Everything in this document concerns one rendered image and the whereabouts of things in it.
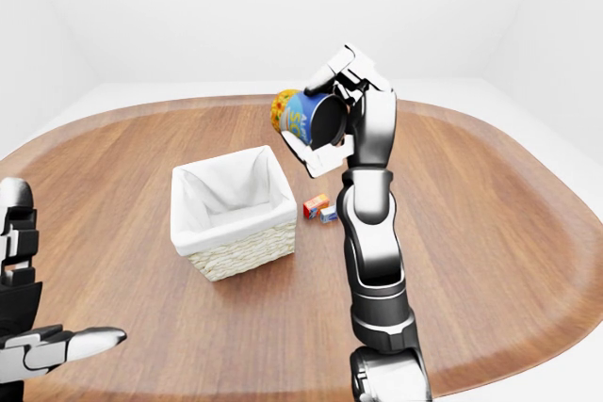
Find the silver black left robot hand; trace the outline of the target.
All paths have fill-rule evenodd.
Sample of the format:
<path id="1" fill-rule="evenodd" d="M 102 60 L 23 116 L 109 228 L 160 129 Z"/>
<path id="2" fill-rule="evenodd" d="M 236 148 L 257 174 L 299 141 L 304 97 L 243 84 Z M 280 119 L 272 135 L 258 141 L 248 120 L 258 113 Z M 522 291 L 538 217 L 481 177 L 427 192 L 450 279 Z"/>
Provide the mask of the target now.
<path id="1" fill-rule="evenodd" d="M 65 362 L 100 354 L 123 342 L 117 328 L 78 332 L 33 327 L 42 283 L 32 264 L 38 252 L 37 210 L 27 181 L 0 181 L 0 384 L 43 376 Z"/>

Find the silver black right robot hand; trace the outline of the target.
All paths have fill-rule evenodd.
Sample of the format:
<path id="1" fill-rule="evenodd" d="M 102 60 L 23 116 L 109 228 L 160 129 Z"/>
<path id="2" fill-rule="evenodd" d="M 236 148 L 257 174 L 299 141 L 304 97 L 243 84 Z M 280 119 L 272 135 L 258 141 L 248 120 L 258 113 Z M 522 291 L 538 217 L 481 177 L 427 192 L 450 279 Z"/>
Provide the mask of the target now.
<path id="1" fill-rule="evenodd" d="M 313 150 L 292 133 L 280 132 L 311 177 L 340 167 L 344 160 L 351 167 L 387 166 L 396 129 L 397 97 L 368 56 L 346 43 L 312 76 L 303 92 L 307 96 L 335 94 L 348 110 L 344 136 L 336 144 Z"/>

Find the blue yellow soup tin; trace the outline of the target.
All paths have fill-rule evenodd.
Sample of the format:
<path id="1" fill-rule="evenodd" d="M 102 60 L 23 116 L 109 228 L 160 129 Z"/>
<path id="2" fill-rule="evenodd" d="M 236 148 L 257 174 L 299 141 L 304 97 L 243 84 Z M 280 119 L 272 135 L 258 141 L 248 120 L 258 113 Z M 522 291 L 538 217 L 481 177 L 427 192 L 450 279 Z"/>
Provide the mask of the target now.
<path id="1" fill-rule="evenodd" d="M 307 96 L 297 89 L 278 93 L 270 108 L 277 132 L 288 131 L 313 150 L 336 144 L 344 136 L 347 115 L 345 103 L 335 94 Z"/>

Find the white lined wicker basket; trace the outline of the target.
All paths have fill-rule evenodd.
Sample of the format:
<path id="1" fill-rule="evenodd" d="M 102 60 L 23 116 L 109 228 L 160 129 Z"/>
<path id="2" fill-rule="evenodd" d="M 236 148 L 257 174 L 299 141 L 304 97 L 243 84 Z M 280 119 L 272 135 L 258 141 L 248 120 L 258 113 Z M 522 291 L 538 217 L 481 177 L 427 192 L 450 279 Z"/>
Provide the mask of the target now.
<path id="1" fill-rule="evenodd" d="M 270 146 L 178 166 L 171 176 L 171 241 L 210 281 L 295 249 L 297 203 Z"/>

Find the small orange red box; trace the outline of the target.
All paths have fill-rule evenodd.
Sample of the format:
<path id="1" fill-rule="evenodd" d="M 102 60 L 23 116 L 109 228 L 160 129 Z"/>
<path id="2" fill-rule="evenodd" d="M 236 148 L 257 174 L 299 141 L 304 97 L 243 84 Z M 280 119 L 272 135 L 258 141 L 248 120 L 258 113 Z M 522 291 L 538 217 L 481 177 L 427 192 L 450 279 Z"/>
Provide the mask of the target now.
<path id="1" fill-rule="evenodd" d="M 305 201 L 302 205 L 303 215 L 307 219 L 315 218 L 319 215 L 321 209 L 330 205 L 329 198 L 324 194 L 319 194 L 314 198 Z"/>

